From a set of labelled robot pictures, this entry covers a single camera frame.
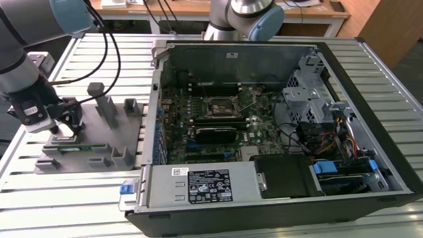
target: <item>table leg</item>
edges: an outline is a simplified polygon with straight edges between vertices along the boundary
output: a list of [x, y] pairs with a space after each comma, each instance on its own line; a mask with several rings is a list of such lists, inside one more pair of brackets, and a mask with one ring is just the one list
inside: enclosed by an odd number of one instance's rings
[[154, 35], [159, 35], [161, 34], [161, 27], [155, 23], [155, 21], [154, 21], [151, 16], [149, 16], [149, 22], [150, 22], [151, 33]]
[[344, 18], [334, 18], [333, 19], [333, 23], [325, 33], [325, 37], [337, 37], [338, 32], [344, 26], [344, 22], [346, 19]]

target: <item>slotted metal surface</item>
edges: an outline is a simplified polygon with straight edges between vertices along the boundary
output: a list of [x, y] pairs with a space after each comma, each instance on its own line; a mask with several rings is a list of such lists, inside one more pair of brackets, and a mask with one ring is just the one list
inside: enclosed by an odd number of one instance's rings
[[[149, 103], [153, 67], [151, 42], [157, 39], [199, 40], [199, 36], [179, 38], [167, 35], [118, 35], [123, 55], [123, 72], [115, 89], [114, 101], [127, 97]], [[322, 38], [280, 37], [276, 41], [321, 41]], [[422, 108], [402, 84], [381, 68], [366, 45], [353, 39], [326, 38], [332, 50], [357, 84], [372, 108], [398, 143], [413, 167], [423, 178], [423, 121]], [[110, 56], [95, 75], [71, 86], [58, 87], [61, 96], [87, 98], [90, 82], [113, 83], [117, 73], [117, 51], [110, 43]], [[53, 79], [65, 80], [86, 75], [98, 65], [105, 53], [103, 36], [87, 34], [73, 39], [55, 69]], [[141, 140], [145, 129], [141, 129]], [[127, 222], [118, 209], [119, 186], [137, 178], [139, 171], [37, 175], [34, 164], [42, 153], [49, 133], [19, 130], [10, 150], [0, 161], [0, 237], [145, 237]], [[385, 209], [349, 223], [318, 224], [282, 229], [213, 234], [198, 237], [423, 237], [423, 203]]]

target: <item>warning label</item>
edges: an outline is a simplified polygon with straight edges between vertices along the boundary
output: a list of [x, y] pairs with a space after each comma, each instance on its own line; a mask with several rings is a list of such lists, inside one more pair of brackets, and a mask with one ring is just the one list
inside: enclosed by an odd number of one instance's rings
[[230, 170], [189, 172], [190, 203], [233, 201]]

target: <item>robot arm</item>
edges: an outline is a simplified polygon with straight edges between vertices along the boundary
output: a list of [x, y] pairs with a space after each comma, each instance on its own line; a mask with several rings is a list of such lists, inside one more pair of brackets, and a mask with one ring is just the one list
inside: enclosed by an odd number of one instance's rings
[[[27, 56], [25, 47], [73, 35], [91, 27], [90, 0], [0, 0], [0, 96], [11, 114], [31, 133], [63, 131], [57, 121], [78, 132], [81, 105], [61, 99]], [[213, 0], [207, 40], [268, 41], [284, 22], [274, 0]]]
[[213, 0], [205, 40], [269, 41], [284, 23], [276, 0]]
[[73, 35], [91, 27], [83, 0], [0, 0], [0, 94], [14, 106], [29, 132], [58, 132], [59, 99], [25, 47]]

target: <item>blue tab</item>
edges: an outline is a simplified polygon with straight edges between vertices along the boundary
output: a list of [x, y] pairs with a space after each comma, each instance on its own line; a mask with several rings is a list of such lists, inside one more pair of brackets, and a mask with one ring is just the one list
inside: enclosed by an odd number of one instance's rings
[[320, 161], [316, 165], [320, 166], [322, 173], [337, 173], [338, 169], [334, 161]]
[[372, 169], [373, 169], [374, 171], [377, 171], [377, 170], [380, 169], [378, 164], [377, 164], [377, 161], [370, 160], [370, 161], [369, 161], [369, 164], [370, 164]]
[[313, 165], [313, 168], [314, 168], [317, 174], [321, 174], [321, 173], [322, 173], [322, 170], [321, 170], [321, 167], [320, 167], [318, 164], [314, 164], [314, 165]]
[[230, 158], [231, 155], [233, 155], [233, 152], [226, 152], [226, 153], [225, 153], [225, 158], [226, 158], [226, 159]]
[[123, 184], [121, 185], [121, 195], [134, 194], [134, 185]]

